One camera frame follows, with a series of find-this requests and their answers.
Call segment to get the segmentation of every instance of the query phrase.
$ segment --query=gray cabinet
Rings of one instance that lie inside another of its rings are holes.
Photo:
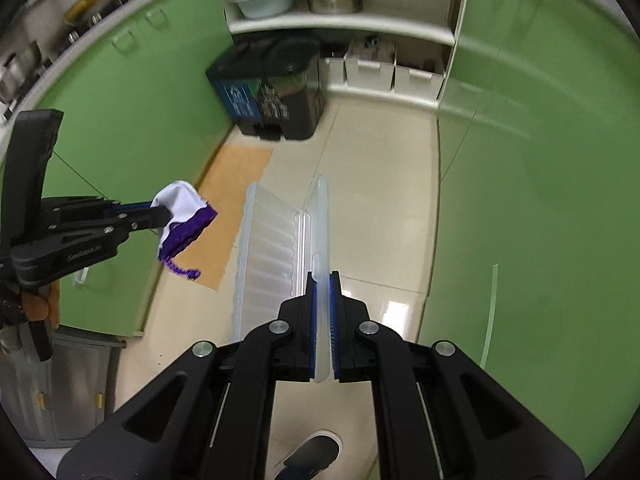
[[[30,364],[21,352],[0,354],[2,406],[29,447],[71,447],[111,413],[124,345],[60,327],[46,363]]]

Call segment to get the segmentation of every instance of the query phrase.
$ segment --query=light blue bowl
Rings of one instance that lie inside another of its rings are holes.
[[[287,12],[293,7],[293,0],[232,0],[238,4],[246,18],[257,20]]]

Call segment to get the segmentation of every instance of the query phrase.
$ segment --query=transparent plastic container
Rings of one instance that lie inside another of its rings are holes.
[[[331,369],[327,180],[318,177],[302,211],[252,183],[240,226],[233,341],[276,319],[283,301],[302,296],[308,272],[317,283],[314,380],[321,382]]]

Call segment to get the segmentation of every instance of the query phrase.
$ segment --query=white shelf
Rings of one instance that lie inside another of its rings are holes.
[[[346,28],[386,32],[445,45],[453,45],[456,42],[453,32],[445,23],[430,23],[416,16],[415,13],[382,9],[371,5],[365,6],[362,12],[338,16],[313,14],[308,9],[300,8],[261,20],[233,18],[230,14],[232,13],[228,14],[227,19],[232,34],[279,28]]]
[[[424,97],[417,97],[414,95],[406,95],[396,93],[394,89],[382,91],[372,90],[369,88],[360,88],[357,86],[349,86],[347,83],[336,84],[330,83],[325,86],[325,89],[334,94],[351,95],[360,97],[369,97],[373,99],[380,99],[384,101],[393,101],[396,103],[404,103],[420,108],[426,108],[427,110],[437,110],[438,101],[432,99],[426,99]]]

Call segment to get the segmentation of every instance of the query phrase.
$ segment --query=orange floor mat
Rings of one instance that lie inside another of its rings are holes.
[[[242,221],[246,189],[259,182],[272,148],[225,144],[215,156],[198,192],[218,216],[200,237],[174,258],[183,269],[202,271],[198,283],[218,290]]]

